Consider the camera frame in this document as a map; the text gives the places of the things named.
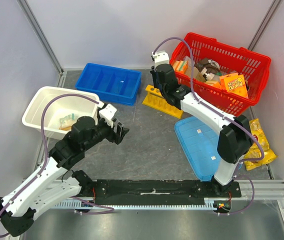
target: blue tray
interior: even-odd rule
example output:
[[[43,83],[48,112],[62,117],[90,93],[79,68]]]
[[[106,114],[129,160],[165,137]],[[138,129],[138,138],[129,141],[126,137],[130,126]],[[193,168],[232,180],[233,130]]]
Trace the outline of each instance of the blue tray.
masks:
[[[141,84],[141,72],[88,63],[75,85],[95,93],[103,101],[133,106]]]
[[[174,130],[197,178],[210,181],[221,160],[218,135],[194,116],[178,121]]]

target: yellow snack bag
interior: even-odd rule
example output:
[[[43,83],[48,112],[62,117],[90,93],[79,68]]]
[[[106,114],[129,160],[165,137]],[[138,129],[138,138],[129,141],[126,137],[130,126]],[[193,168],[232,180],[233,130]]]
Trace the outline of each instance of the yellow snack bag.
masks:
[[[260,161],[245,161],[245,168],[247,171],[255,169],[265,164],[271,163],[278,156],[270,149],[269,142],[263,132],[259,119],[254,119],[250,121],[250,129],[253,137],[255,137],[258,143],[262,146],[264,151],[264,158]],[[261,152],[258,146],[253,143],[253,145],[248,150],[247,154],[245,154],[244,159],[255,159],[261,157]]]

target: white plastic tub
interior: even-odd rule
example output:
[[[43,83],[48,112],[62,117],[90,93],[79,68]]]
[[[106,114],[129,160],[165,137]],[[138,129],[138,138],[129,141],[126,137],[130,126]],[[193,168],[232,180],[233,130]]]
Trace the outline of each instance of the white plastic tub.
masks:
[[[53,98],[63,94],[81,94],[99,101],[99,96],[84,91],[65,89],[59,87],[45,86],[40,88],[31,102],[29,103],[22,117],[25,126],[35,128],[41,131],[41,116],[46,105]],[[78,117],[89,116],[98,122],[98,105],[87,99],[78,96],[66,96],[53,102],[48,108],[44,118],[44,132],[48,138],[61,140],[67,131],[60,130],[59,119],[69,114],[75,114]]]

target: gray tabletop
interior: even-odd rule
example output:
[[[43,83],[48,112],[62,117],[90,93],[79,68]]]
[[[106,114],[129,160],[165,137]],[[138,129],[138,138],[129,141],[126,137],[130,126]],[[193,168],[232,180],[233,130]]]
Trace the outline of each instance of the gray tabletop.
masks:
[[[179,119],[142,104],[147,95],[145,88],[153,82],[149,70],[140,71],[141,86],[134,106],[113,103],[117,118],[130,128],[123,142],[100,142],[85,153],[85,159],[73,170],[83,170],[92,179],[196,179],[174,131]],[[80,74],[81,71],[68,71],[63,87],[75,89]],[[50,140],[49,149],[55,142]],[[251,171],[243,166],[239,175],[270,179],[267,166]]]

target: red plastic basket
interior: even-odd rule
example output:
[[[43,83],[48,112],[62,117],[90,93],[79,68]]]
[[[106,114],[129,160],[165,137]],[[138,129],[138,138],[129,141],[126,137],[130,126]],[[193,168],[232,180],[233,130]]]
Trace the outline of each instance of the red plastic basket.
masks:
[[[221,71],[226,73],[237,71],[248,80],[247,99],[193,79],[194,91],[201,98],[222,111],[235,116],[239,116],[248,107],[259,102],[270,74],[271,59],[268,56],[249,51],[244,47],[229,46],[218,42],[215,38],[201,36],[192,32],[188,33],[184,40],[192,49],[195,63],[204,58],[213,59],[218,62]],[[170,64],[183,60],[185,56],[190,56],[190,53],[185,44],[181,42],[174,50]],[[177,72],[175,75],[180,84],[190,87],[190,78],[188,76]]]

